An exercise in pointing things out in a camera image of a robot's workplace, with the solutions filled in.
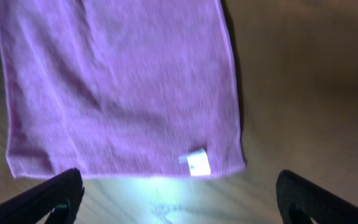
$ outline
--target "towel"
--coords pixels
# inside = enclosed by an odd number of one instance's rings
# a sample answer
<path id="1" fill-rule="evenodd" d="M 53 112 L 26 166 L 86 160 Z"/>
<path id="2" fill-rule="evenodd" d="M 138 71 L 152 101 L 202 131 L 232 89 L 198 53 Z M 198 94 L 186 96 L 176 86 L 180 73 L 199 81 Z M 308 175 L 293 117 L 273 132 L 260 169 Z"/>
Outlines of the towel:
<path id="1" fill-rule="evenodd" d="M 0 0 L 13 176 L 76 167 L 84 178 L 193 177 L 179 158 L 200 150 L 210 169 L 201 177 L 243 169 L 221 6 Z"/>

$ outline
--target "wood grain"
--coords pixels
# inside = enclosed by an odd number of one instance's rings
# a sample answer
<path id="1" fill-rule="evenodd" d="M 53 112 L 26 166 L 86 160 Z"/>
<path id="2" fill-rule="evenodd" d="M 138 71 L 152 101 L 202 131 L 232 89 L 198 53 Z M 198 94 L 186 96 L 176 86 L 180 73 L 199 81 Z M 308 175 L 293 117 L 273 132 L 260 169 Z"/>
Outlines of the wood grain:
<path id="1" fill-rule="evenodd" d="M 86 180 L 76 223 L 280 223 L 291 169 L 358 206 L 358 1 L 227 0 L 241 69 L 246 171 L 218 180 Z M 0 63 L 0 203 L 13 179 Z"/>

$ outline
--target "wooden surface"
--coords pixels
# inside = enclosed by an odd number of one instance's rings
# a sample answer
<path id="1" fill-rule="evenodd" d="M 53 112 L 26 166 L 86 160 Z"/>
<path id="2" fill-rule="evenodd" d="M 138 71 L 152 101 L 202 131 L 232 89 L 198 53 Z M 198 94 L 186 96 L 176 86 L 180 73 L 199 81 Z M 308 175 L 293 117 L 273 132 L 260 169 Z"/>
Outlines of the wooden surface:
<path id="1" fill-rule="evenodd" d="M 241 66 L 246 171 L 218 180 L 85 181 L 76 223 L 280 223 L 291 169 L 358 206 L 358 1 L 227 0 Z M 0 203 L 11 176 L 0 68 Z"/>

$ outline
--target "fabric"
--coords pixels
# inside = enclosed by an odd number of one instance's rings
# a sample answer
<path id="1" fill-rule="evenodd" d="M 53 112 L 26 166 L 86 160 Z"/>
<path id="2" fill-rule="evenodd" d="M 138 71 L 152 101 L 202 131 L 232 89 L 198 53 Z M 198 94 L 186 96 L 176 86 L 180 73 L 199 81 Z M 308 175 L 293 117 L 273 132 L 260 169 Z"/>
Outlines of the fabric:
<path id="1" fill-rule="evenodd" d="M 0 0 L 14 177 L 190 177 L 245 167 L 218 0 Z"/>

